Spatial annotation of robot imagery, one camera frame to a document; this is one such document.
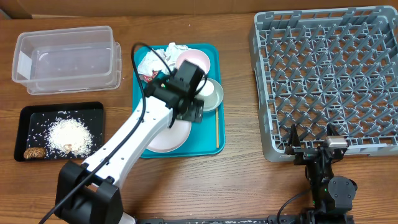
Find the white round plate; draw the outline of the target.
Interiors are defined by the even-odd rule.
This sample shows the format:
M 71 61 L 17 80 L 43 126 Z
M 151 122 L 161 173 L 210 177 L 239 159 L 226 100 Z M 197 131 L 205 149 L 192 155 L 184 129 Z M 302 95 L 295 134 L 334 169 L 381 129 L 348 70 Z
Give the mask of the white round plate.
M 176 120 L 171 128 L 166 128 L 156 135 L 147 149 L 158 153 L 174 151 L 188 139 L 191 129 L 191 122 Z

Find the white napkin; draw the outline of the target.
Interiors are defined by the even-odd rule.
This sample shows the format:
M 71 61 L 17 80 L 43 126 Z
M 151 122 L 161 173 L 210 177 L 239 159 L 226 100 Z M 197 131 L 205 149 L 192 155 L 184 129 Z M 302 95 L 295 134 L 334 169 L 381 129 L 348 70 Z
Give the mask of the white napkin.
M 177 58 L 190 48 L 187 45 L 177 45 L 175 42 L 169 43 L 165 50 L 165 61 L 169 64 L 175 63 Z
M 164 49 L 149 51 L 146 53 L 145 57 L 141 60 L 137 71 L 140 75 L 151 76 L 153 72 L 162 72 L 166 75 L 169 74 L 167 67 L 164 65 L 164 62 L 167 62 L 167 55 Z

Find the brown mushroom piece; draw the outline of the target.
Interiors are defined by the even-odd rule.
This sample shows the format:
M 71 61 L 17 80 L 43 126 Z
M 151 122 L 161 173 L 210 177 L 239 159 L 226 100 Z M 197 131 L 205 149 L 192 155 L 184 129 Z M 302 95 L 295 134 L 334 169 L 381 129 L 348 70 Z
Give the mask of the brown mushroom piece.
M 43 159 L 47 155 L 47 151 L 44 147 L 30 147 L 25 150 L 23 156 L 24 159 Z

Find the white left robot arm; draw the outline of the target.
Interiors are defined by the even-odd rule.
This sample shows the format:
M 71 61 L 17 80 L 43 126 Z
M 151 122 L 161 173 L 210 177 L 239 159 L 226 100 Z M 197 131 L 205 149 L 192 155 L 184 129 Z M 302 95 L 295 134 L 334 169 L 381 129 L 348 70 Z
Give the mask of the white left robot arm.
M 177 119 L 201 122 L 203 101 L 196 95 L 204 84 L 169 79 L 141 85 L 136 110 L 115 135 L 82 164 L 62 167 L 52 213 L 67 223 L 135 223 L 124 212 L 120 189 L 158 134 Z

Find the red snack wrapper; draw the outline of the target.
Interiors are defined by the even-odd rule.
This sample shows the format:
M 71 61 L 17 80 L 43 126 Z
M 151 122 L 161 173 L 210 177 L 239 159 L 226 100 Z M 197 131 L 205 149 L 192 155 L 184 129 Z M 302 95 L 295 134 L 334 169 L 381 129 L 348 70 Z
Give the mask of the red snack wrapper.
M 153 79 L 156 78 L 159 71 L 153 71 L 151 74 L 140 74 L 140 79 L 146 83 L 150 83 Z

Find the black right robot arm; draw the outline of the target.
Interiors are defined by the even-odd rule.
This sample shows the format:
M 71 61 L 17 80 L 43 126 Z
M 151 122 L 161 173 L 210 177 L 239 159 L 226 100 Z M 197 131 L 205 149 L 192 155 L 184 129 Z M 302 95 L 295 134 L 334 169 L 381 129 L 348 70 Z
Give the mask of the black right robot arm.
M 285 153 L 294 155 L 294 164 L 305 166 L 305 176 L 310 188 L 286 201 L 279 209 L 276 221 L 283 223 L 353 223 L 353 217 L 347 212 L 353 208 L 353 200 L 358 186 L 355 181 L 343 176 L 335 176 L 332 165 L 344 158 L 348 149 L 345 138 L 338 134 L 335 127 L 326 127 L 328 136 L 316 148 L 303 148 L 296 125 L 291 125 L 288 146 Z M 294 217 L 282 217 L 283 209 L 296 198 L 307 193 L 312 194 L 313 207 L 305 208 Z

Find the white rice pile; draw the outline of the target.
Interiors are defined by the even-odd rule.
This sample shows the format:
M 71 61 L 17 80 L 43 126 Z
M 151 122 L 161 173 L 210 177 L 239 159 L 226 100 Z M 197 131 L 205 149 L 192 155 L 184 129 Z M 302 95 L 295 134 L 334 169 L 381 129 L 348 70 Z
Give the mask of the white rice pile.
M 58 150 L 61 155 L 87 156 L 93 146 L 89 129 L 73 118 L 57 118 L 49 125 L 45 139 L 49 149 Z

